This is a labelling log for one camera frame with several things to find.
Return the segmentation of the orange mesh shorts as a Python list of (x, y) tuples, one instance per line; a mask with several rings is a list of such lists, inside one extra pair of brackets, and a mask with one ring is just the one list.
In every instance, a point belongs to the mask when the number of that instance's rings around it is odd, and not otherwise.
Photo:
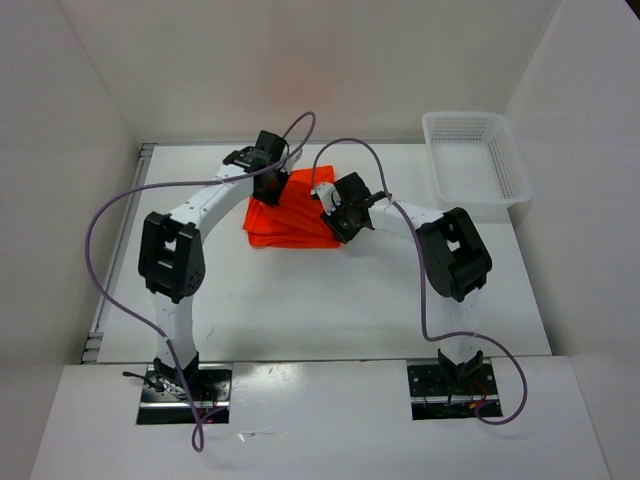
[(277, 206), (249, 199), (243, 229), (254, 248), (333, 249), (341, 242), (321, 219), (322, 204), (311, 198), (312, 169), (294, 170)]

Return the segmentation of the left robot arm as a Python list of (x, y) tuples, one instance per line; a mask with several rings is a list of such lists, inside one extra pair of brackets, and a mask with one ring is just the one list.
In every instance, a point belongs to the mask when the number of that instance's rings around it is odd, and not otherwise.
[(143, 222), (138, 273), (153, 294), (159, 340), (154, 372), (165, 389), (185, 400), (204, 391), (193, 336), (193, 300), (203, 284), (203, 244), (213, 228), (240, 202), (252, 197), (276, 205), (300, 155), (286, 158), (285, 138), (261, 131), (254, 145), (235, 150), (214, 180), (168, 213)]

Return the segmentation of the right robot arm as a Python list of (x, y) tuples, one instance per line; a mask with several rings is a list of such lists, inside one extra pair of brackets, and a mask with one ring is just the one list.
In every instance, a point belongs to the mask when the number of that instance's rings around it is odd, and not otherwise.
[(393, 233), (416, 246), (421, 299), (442, 301), (436, 325), (428, 334), (428, 306), (421, 307), (425, 338), (438, 345), (440, 385), (448, 394), (460, 393), (479, 372), (484, 354), (474, 337), (480, 325), (479, 300), (493, 263), (466, 210), (442, 212), (395, 200), (384, 191), (373, 193), (351, 173), (311, 189), (323, 208), (321, 219), (334, 237), (346, 244), (364, 228)]

